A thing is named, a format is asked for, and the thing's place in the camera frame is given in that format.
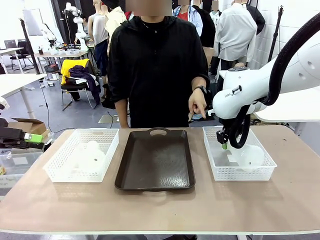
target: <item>white robot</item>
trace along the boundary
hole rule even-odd
[[[276,59],[261,69],[240,67],[227,71],[223,90],[212,102],[213,112],[223,124],[217,140],[224,147],[229,141],[232,147],[242,148],[248,137],[250,114],[274,104],[279,94],[320,85],[320,34],[316,34],[319,23],[320,13],[289,40]]]
[[[81,18],[81,11],[77,9],[75,6],[71,6],[70,2],[66,3],[65,10],[72,12],[74,16],[73,22],[78,25],[78,32],[75,34],[75,36],[79,39],[81,43],[81,47],[80,47],[81,51],[88,51],[86,41],[84,40],[87,34],[85,33],[85,30],[84,30],[84,26],[83,26],[84,20]]]

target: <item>white table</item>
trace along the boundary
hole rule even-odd
[[[5,49],[5,50],[0,50],[0,63],[2,64],[3,69],[4,69],[6,74],[8,74],[8,70],[6,68],[6,65],[5,65],[5,62],[4,62],[3,58],[2,58],[2,56],[3,55],[13,55],[13,54],[15,55],[15,57],[16,57],[16,59],[18,61],[21,73],[24,74],[24,71],[22,69],[21,62],[20,62],[20,60],[18,58],[18,53],[17,53],[17,51],[21,50],[21,49],[24,49],[24,48],[23,47],[15,47],[15,48],[8,48],[8,49]]]
[[[0,96],[7,98],[20,90],[27,112],[31,119],[36,116],[28,101],[24,86],[45,78],[46,74],[0,74]]]
[[[220,71],[224,78],[227,71]],[[310,88],[301,91],[282,93],[277,101],[254,115],[267,123],[297,123],[294,133],[301,135],[307,122],[320,121],[320,89]]]

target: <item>table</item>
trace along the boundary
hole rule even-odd
[[[60,54],[51,54],[50,52],[44,52],[43,55],[40,55],[39,53],[34,54],[34,56],[38,59],[42,73],[46,73],[46,72],[44,71],[44,69],[41,65],[41,62],[45,62],[47,64],[49,62],[56,62],[57,61],[59,64],[59,68],[61,69],[61,66],[62,66],[64,59],[67,59],[67,58],[83,59],[83,55],[88,54],[87,51],[80,51],[80,52],[74,53],[74,54],[66,54],[64,51],[60,51],[60,52],[61,52]]]
[[[227,71],[220,71],[224,78]],[[316,87],[282,93],[277,101],[254,115],[266,123],[297,123],[295,134],[301,135],[307,122],[320,121],[320,90]]]
[[[135,192],[115,188],[132,129],[102,183],[52,183],[43,166],[73,132],[65,131],[0,203],[0,230],[28,234],[292,235],[320,232],[320,157],[289,128],[253,126],[278,167],[270,181],[214,181],[202,128],[188,134],[195,187]]]
[[[35,81],[45,78],[46,74],[0,74],[0,96],[7,98],[20,90],[27,112],[31,119],[35,119],[34,111],[32,110],[28,101],[25,85],[31,84]]]
[[[21,62],[20,62],[20,60],[18,58],[18,53],[17,53],[17,51],[21,50],[21,49],[24,49],[24,48],[23,47],[16,47],[16,48],[8,48],[8,49],[5,49],[5,50],[0,50],[0,63],[3,65],[3,69],[4,69],[6,74],[8,74],[8,70],[6,68],[6,65],[5,65],[5,62],[4,62],[3,58],[2,58],[2,56],[3,55],[11,55],[11,54],[15,55],[16,59],[18,60],[20,71],[21,71],[22,74],[24,73],[24,71],[22,69],[22,66],[21,66]]]

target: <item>yellow jacket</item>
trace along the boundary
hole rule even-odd
[[[70,78],[70,72],[69,69],[72,69],[74,66],[80,65],[84,68],[87,66],[89,59],[83,59],[83,60],[64,60],[61,68],[61,74],[62,74],[62,82],[61,85],[66,83],[66,77]]]

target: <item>cardboard box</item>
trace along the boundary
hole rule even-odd
[[[11,118],[17,122],[9,122],[8,128],[21,129],[28,134],[42,135],[47,131],[46,125],[37,119]]]

